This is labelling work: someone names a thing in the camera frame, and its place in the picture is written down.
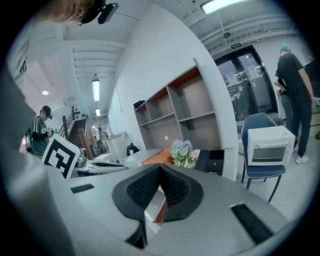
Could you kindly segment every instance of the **exit sign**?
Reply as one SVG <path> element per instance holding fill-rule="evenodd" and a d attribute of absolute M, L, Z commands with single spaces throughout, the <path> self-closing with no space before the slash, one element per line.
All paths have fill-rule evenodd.
<path fill-rule="evenodd" d="M 237 49 L 237 48 L 239 48 L 239 47 L 241 47 L 241 43 L 236 43 L 236 44 L 233 44 L 233 45 L 231 45 L 231 48 L 232 49 Z"/>

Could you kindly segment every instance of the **man in black shirt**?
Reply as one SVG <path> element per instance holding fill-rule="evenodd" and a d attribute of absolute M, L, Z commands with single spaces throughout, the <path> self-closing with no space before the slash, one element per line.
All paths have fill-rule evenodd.
<path fill-rule="evenodd" d="M 297 164 L 303 164 L 309 160 L 305 153 L 310 133 L 312 105 L 316 105 L 316 100 L 309 77 L 298 58 L 291 53 L 289 45 L 282 43 L 280 53 L 281 56 L 278 61 L 277 70 L 291 99 L 293 112 L 291 132 L 296 137 L 294 146 L 298 143 L 297 137 L 300 123 L 302 128 L 298 157 L 295 159 L 295 162 Z"/>
<path fill-rule="evenodd" d="M 279 71 L 276 70 L 275 77 L 273 79 L 273 84 L 275 86 L 280 87 L 279 95 L 281 96 L 282 106 L 284 108 L 285 117 L 286 117 L 286 124 L 285 127 L 291 131 L 292 130 L 292 106 L 291 106 L 291 99 L 289 97 L 288 88 L 286 88 L 284 82 L 282 81 Z"/>

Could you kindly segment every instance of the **white microwave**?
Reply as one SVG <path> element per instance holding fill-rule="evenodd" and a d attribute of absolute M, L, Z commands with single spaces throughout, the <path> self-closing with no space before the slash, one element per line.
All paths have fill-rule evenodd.
<path fill-rule="evenodd" d="M 287 165 L 295 136 L 284 126 L 248 130 L 247 157 L 250 166 Z"/>

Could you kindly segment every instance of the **shelving unit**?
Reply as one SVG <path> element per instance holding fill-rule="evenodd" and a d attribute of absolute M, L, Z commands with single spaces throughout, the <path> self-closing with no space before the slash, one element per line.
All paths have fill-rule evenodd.
<path fill-rule="evenodd" d="M 135 110 L 135 116 L 139 125 L 151 121 L 150 114 L 145 102 Z"/>
<path fill-rule="evenodd" d="M 147 149 L 190 140 L 195 149 L 220 150 L 212 100 L 197 67 L 188 70 L 135 110 Z"/>

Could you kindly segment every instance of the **glass door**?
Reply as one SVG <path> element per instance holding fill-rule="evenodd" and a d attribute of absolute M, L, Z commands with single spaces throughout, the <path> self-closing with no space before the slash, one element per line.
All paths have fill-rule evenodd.
<path fill-rule="evenodd" d="M 253 104 L 252 92 L 243 76 L 238 72 L 239 64 L 231 59 L 225 59 L 217 65 L 225 85 L 228 89 L 233 105 L 236 121 L 244 120 L 248 115 L 254 114 L 255 105 Z"/>
<path fill-rule="evenodd" d="M 228 89 L 236 121 L 255 113 L 277 113 L 271 81 L 252 47 L 215 60 Z"/>
<path fill-rule="evenodd" d="M 253 91 L 257 113 L 271 113 L 272 98 L 268 90 L 268 80 L 265 79 L 262 65 L 259 65 L 251 52 L 241 53 L 237 56 L 242 69 L 244 70 L 245 80 Z"/>

